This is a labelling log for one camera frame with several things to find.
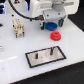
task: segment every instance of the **white table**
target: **white table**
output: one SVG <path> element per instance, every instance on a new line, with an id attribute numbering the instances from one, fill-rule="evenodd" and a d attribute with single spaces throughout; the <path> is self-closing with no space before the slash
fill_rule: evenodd
<path id="1" fill-rule="evenodd" d="M 22 79 L 30 78 L 51 70 L 84 61 L 84 32 L 67 19 L 62 28 L 58 28 L 62 35 L 60 41 L 50 38 L 51 31 L 41 30 L 38 21 L 30 22 L 23 19 L 25 25 L 25 37 L 16 38 L 13 29 L 13 18 L 19 18 L 17 14 L 0 15 L 0 46 L 4 48 L 0 52 L 0 84 L 9 84 Z M 25 53 L 40 49 L 59 46 L 67 59 L 30 68 Z"/>

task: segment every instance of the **black cable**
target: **black cable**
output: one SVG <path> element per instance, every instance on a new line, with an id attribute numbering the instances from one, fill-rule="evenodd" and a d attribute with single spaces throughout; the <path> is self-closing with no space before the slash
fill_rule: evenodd
<path id="1" fill-rule="evenodd" d="M 13 6 L 11 0 L 8 0 L 8 2 L 9 2 L 9 4 L 10 4 L 10 6 L 12 7 L 12 9 L 13 9 L 18 15 L 20 15 L 21 17 L 23 17 L 23 18 L 25 18 L 25 19 L 30 19 L 30 20 L 40 20 L 40 19 L 43 20 L 43 17 L 42 17 L 42 16 L 35 17 L 35 18 L 30 18 L 30 17 L 27 17 L 27 16 L 22 15 L 21 13 L 19 13 L 19 12 L 15 9 L 15 7 Z"/>

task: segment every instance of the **red cap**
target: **red cap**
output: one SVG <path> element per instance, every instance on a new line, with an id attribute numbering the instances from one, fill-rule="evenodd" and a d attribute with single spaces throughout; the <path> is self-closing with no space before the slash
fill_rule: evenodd
<path id="1" fill-rule="evenodd" d="M 54 31 L 52 34 L 51 34 L 51 39 L 54 40 L 54 41 L 59 41 L 61 39 L 61 35 L 59 32 L 57 31 Z"/>

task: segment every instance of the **black rectangle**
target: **black rectangle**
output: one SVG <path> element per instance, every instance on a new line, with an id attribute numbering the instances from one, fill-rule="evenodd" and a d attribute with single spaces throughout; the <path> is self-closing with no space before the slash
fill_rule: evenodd
<path id="1" fill-rule="evenodd" d="M 50 61 L 50 62 L 45 62 L 45 63 L 38 64 L 38 65 L 35 65 L 35 66 L 31 66 L 31 63 L 30 63 L 30 61 L 29 61 L 29 58 L 28 58 L 27 54 L 34 53 L 34 52 L 37 52 L 37 51 L 46 50 L 46 49 L 51 49 L 51 48 L 46 48 L 46 49 L 42 49 L 42 50 L 37 50 L 37 51 L 33 51 L 33 52 L 29 52 L 29 53 L 25 53 L 30 68 L 34 68 L 34 67 L 37 67 L 37 66 L 41 66 L 41 65 L 44 65 L 44 64 L 51 63 L 51 62 L 56 62 L 56 61 L 59 61 L 59 60 L 64 60 L 64 59 L 66 59 L 66 56 L 64 55 L 64 53 L 62 52 L 62 50 L 60 49 L 60 47 L 59 47 L 59 46 L 55 46 L 55 47 L 57 47 L 57 48 L 59 49 L 59 51 L 61 52 L 61 54 L 63 55 L 64 58 L 57 59 L 57 60 Z"/>

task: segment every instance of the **metal plate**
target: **metal plate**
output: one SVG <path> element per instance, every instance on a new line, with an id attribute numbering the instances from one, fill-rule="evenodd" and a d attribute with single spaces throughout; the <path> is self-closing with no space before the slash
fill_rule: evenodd
<path id="1" fill-rule="evenodd" d="M 26 53 L 30 68 L 40 66 L 53 61 L 66 59 L 61 49 L 57 47 L 47 48 L 31 53 Z"/>
<path id="2" fill-rule="evenodd" d="M 43 16 L 45 20 L 58 19 L 58 18 L 64 17 L 65 15 L 66 15 L 66 12 L 64 9 L 61 12 L 56 12 L 54 9 L 43 11 Z"/>

